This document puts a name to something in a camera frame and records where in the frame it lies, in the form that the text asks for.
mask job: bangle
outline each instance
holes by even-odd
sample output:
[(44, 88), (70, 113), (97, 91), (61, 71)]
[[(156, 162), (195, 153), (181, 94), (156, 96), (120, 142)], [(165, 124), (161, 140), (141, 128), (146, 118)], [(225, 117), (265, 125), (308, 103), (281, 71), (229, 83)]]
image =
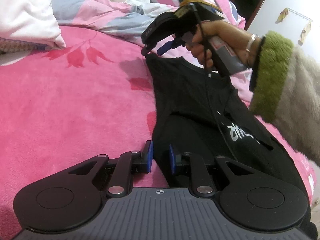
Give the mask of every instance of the bangle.
[(256, 34), (252, 34), (250, 40), (248, 41), (248, 44), (247, 44), (247, 48), (245, 49), (247, 51), (247, 66), (249, 67), (249, 63), (248, 63), (248, 59), (249, 59), (249, 53), (250, 53), (250, 50), (251, 50), (251, 46), (252, 44), (254, 43), (255, 39), (258, 38), (259, 36), (256, 35)]

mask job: white wall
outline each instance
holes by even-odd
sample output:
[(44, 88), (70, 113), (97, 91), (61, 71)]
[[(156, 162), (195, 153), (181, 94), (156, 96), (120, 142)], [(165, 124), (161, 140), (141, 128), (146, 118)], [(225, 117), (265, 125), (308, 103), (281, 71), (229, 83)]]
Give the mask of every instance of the white wall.
[(289, 12), (283, 22), (276, 25), (275, 21), (286, 7), (313, 20), (302, 49), (320, 62), (320, 0), (265, 0), (248, 31), (262, 36), (268, 30), (273, 30), (297, 44), (300, 33), (308, 21)]

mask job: round black disc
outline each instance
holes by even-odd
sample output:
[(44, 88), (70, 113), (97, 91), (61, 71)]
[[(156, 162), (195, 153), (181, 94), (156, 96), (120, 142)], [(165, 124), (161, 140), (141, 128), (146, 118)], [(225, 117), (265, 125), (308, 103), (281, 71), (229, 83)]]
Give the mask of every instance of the round black disc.
[(20, 225), (40, 232), (61, 232), (90, 220), (101, 207), (99, 191), (80, 175), (45, 178), (20, 190), (13, 208)]
[(281, 231), (298, 225), (308, 200), (297, 187), (266, 174), (237, 176), (220, 195), (225, 214), (258, 231)]

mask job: ribbed rubber surface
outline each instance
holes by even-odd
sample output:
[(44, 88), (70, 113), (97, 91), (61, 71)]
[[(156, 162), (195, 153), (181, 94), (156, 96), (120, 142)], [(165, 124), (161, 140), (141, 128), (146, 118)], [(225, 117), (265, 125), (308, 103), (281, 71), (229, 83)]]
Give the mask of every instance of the ribbed rubber surface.
[(41, 235), (22, 231), (15, 240), (309, 240), (297, 229), (255, 233), (233, 225), (214, 202), (187, 188), (133, 188), (107, 201), (91, 222), (72, 232)]

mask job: black cable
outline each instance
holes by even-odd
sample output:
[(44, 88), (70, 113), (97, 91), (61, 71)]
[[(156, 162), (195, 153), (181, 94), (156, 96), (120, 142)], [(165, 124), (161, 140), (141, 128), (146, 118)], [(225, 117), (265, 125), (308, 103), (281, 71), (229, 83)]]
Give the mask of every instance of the black cable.
[[(202, 35), (202, 39), (204, 40), (205, 39), (205, 35), (204, 35), (204, 31), (203, 31), (203, 28), (202, 28), (202, 23), (201, 23), (201, 19), (200, 19), (200, 16), (198, 14), (198, 11), (196, 9), (196, 6), (194, 4), (191, 5), (192, 9), (193, 9), (193, 12), (195, 13), (196, 15), (196, 20), (198, 22), (198, 25), (199, 25), (199, 28), (200, 28), (200, 31), (201, 31), (201, 35)], [(215, 118), (215, 121), (217, 123), (217, 126), (218, 126), (218, 129), (219, 129), (219, 132), (220, 134), (222, 135), (222, 138), (224, 140), (224, 142), (226, 143), (226, 146), (228, 147), (230, 153), (232, 154), (233, 158), (235, 161), (238, 161), (235, 154), (233, 153), (230, 145), (228, 144), (227, 140), (226, 140), (226, 137), (224, 136), (223, 132), (222, 132), (222, 129), (220, 127), (220, 124), (219, 124), (219, 121), (218, 121), (218, 118), (214, 112), (214, 110), (212, 109), (212, 105), (211, 105), (211, 101), (210, 101), (210, 96), (209, 96), (209, 87), (208, 87), (208, 79), (210, 78), (209, 77), (209, 71), (207, 71), (207, 48), (204, 47), (204, 71), (206, 72), (206, 75), (204, 77), (204, 85), (205, 85), (205, 93), (206, 93), (206, 97), (207, 97), (207, 101), (208, 101), (208, 105), (209, 105), (209, 109), (210, 109), (210, 112), (211, 112), (211, 117), (214, 116)]]

